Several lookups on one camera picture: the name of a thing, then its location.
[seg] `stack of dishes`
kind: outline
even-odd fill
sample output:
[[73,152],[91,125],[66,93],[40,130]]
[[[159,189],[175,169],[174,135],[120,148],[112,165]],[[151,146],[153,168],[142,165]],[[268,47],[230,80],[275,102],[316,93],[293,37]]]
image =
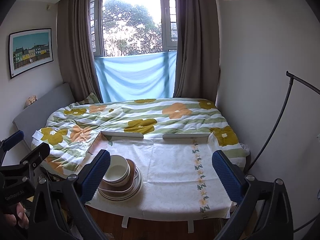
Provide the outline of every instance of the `stack of dishes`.
[[142,185],[142,173],[132,160],[111,155],[109,169],[99,184],[98,192],[113,202],[127,201],[138,195]]

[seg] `blue gripper pad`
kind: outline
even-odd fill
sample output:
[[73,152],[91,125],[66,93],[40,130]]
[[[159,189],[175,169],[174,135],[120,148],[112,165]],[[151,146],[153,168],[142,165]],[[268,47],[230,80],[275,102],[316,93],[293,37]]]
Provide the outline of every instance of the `blue gripper pad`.
[[248,187],[244,173],[238,166],[232,164],[221,150],[212,154],[212,166],[230,200],[240,204]]
[[110,153],[106,150],[100,150],[92,162],[85,165],[79,172],[76,191],[83,204],[92,200],[109,166]]
[[9,138],[4,140],[3,142],[3,150],[9,151],[11,148],[13,148],[18,142],[22,141],[24,138],[23,131],[17,131],[13,135],[11,135]]

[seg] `blue cloth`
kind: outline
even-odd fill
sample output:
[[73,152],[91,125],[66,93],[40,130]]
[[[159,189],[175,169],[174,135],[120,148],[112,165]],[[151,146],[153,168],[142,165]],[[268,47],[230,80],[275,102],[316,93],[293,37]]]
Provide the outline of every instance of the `blue cloth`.
[[177,51],[125,57],[97,57],[103,102],[172,98]]

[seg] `framed picture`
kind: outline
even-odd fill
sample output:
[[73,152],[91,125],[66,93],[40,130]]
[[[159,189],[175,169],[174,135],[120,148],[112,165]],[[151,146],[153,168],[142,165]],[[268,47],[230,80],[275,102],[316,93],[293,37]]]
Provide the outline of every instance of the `framed picture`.
[[10,78],[53,61],[51,29],[35,29],[9,35]]

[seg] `tree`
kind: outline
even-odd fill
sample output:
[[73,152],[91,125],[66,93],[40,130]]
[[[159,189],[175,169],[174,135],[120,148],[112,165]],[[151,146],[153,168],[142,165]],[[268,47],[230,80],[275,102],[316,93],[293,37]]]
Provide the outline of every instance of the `tree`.
[[144,6],[106,0],[102,26],[105,56],[162,52],[161,25],[153,21]]

